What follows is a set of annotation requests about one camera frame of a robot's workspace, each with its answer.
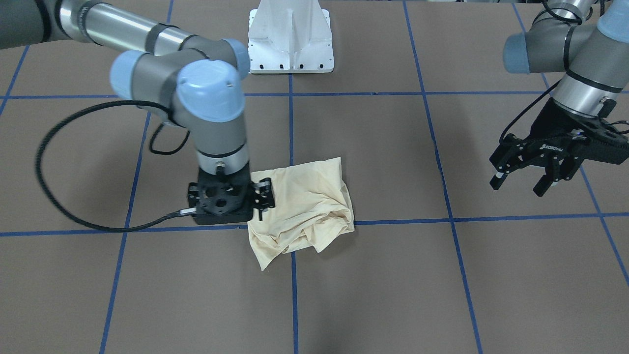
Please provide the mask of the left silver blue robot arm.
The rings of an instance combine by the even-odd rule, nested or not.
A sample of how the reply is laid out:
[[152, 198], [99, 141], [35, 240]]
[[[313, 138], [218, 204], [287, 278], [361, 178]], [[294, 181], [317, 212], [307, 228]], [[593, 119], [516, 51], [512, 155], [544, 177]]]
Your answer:
[[584, 160], [622, 164], [628, 132], [607, 117], [628, 84], [628, 2], [614, 0], [596, 23], [587, 24], [591, 0], [544, 0], [544, 10], [525, 33], [512, 34], [503, 49], [510, 73], [561, 72], [527, 137], [503, 130], [490, 156], [501, 188], [509, 174], [528, 166], [544, 168], [533, 192], [543, 196], [570, 180]]

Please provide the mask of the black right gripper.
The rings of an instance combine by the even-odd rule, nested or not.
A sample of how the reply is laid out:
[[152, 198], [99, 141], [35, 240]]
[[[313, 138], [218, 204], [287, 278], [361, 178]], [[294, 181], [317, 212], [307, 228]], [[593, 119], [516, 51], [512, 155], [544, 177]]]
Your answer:
[[263, 213], [276, 208], [276, 199], [271, 178], [258, 183], [251, 182], [250, 167], [231, 175], [212, 175], [198, 168], [196, 183], [187, 188], [189, 207], [195, 207], [193, 221], [198, 225], [245, 223], [258, 211]]

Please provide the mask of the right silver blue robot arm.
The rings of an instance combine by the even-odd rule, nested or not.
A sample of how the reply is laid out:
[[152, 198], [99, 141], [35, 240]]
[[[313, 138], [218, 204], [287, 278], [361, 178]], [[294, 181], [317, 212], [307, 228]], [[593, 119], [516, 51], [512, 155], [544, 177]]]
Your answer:
[[[242, 81], [249, 53], [234, 39], [209, 40], [103, 0], [3, 0], [1, 48], [75, 40], [119, 50], [110, 69], [118, 101], [88, 107], [56, 124], [37, 150], [34, 168], [47, 199], [70, 220], [95, 230], [135, 232], [191, 216], [198, 225], [248, 222], [276, 206], [269, 177], [250, 178]], [[112, 107], [133, 106], [159, 115], [163, 125], [187, 130], [198, 179], [187, 188], [188, 207], [135, 227], [82, 220], [54, 197], [43, 177], [44, 152], [67, 124]]]

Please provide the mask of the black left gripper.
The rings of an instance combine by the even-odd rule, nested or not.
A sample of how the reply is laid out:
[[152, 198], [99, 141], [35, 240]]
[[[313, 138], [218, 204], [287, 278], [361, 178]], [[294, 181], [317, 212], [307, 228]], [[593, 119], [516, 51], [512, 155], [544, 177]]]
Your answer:
[[628, 137], [600, 117], [585, 117], [564, 110], [549, 99], [523, 139], [506, 134], [489, 158], [496, 172], [489, 184], [499, 190], [508, 175], [526, 166], [544, 167], [533, 187], [542, 197], [560, 180], [571, 180], [584, 159], [609, 164], [624, 163]]

